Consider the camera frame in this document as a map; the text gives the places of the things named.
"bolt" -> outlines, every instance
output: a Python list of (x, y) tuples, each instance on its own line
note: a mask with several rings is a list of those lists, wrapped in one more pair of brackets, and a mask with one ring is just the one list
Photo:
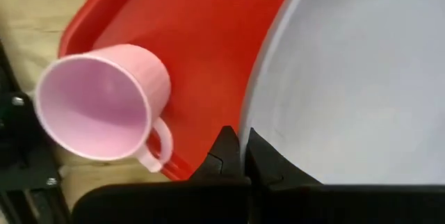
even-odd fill
[(47, 180), (47, 185), (48, 186), (53, 186), (57, 184), (57, 179), (56, 178), (48, 178)]
[(13, 105), (14, 106), (23, 106), (25, 101), (20, 97), (13, 97)]

